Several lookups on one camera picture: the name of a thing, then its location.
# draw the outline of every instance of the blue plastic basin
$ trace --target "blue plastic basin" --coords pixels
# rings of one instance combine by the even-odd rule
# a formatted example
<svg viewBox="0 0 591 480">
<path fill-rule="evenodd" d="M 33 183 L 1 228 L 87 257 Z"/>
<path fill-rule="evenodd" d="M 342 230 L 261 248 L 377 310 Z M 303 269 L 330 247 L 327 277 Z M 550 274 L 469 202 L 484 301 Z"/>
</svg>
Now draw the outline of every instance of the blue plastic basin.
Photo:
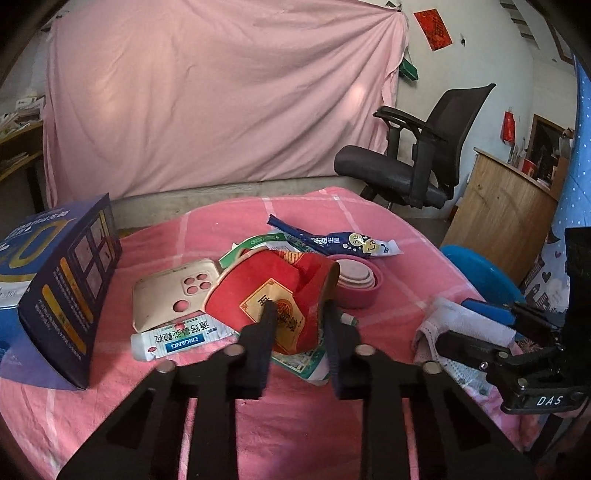
<svg viewBox="0 0 591 480">
<path fill-rule="evenodd" d="M 446 245 L 441 248 L 441 253 L 464 274 L 488 303 L 525 303 L 523 295 L 509 277 L 476 252 L 458 245 Z"/>
</svg>

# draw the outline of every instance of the blue polka dot cloth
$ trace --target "blue polka dot cloth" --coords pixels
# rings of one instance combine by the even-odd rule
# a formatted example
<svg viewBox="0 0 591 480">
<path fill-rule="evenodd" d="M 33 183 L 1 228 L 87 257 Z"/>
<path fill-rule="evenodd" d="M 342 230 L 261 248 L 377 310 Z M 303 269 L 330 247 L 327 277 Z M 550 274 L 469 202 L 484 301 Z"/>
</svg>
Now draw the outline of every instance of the blue polka dot cloth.
<svg viewBox="0 0 591 480">
<path fill-rule="evenodd" d="M 529 304 L 557 312 L 569 306 L 564 229 L 591 225 L 591 82 L 580 63 L 575 68 L 579 101 L 569 172 L 544 247 L 521 286 Z"/>
</svg>

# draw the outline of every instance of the chair armrest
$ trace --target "chair armrest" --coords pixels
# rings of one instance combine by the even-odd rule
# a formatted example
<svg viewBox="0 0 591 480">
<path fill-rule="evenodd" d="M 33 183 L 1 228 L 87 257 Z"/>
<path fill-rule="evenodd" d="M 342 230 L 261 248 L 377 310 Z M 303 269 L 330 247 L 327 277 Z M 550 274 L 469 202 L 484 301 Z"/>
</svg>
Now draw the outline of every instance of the chair armrest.
<svg viewBox="0 0 591 480">
<path fill-rule="evenodd" d="M 410 194 L 403 197 L 411 207 L 423 208 L 429 188 L 429 177 L 433 169 L 436 141 L 423 140 L 413 145 L 413 177 L 410 182 Z"/>
<path fill-rule="evenodd" d="M 425 131 L 436 137 L 438 140 L 447 141 L 445 135 L 437 132 L 428 123 L 415 116 L 412 116 L 410 113 L 398 110 L 397 108 L 392 108 L 385 105 L 381 106 L 378 108 L 378 111 L 374 113 L 374 117 L 381 118 L 388 124 L 389 127 L 389 123 L 392 122 L 401 128 L 409 129 L 411 132 L 413 132 L 415 137 L 418 137 L 422 131 Z"/>
</svg>

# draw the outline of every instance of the office chair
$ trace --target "office chair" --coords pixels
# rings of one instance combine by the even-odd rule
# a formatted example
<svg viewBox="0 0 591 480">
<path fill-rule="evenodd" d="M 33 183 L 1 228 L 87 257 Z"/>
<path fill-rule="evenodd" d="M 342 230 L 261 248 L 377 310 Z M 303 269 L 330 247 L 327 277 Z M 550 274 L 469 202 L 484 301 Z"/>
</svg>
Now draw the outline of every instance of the office chair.
<svg viewBox="0 0 591 480">
<path fill-rule="evenodd" d="M 460 154 L 464 140 L 486 97 L 496 84 L 486 87 L 448 90 L 443 94 L 426 122 L 401 110 L 382 106 L 374 113 L 388 126 L 385 154 L 348 145 L 335 156 L 338 175 L 363 180 L 361 192 L 366 200 L 380 195 L 392 204 L 440 209 L 453 198 L 460 181 Z M 409 129 L 417 139 L 408 165 L 398 158 L 400 132 Z M 435 174 L 437 186 L 429 182 Z"/>
</svg>

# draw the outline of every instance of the medicine box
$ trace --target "medicine box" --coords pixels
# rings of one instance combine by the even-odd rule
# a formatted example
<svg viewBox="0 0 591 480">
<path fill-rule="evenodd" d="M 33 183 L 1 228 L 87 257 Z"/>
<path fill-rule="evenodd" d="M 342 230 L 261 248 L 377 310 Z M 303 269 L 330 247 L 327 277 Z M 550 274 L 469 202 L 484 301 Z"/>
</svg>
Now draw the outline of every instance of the medicine box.
<svg viewBox="0 0 591 480">
<path fill-rule="evenodd" d="M 108 194 L 29 217 L 0 241 L 0 377 L 89 383 L 96 328 L 121 256 Z"/>
</svg>

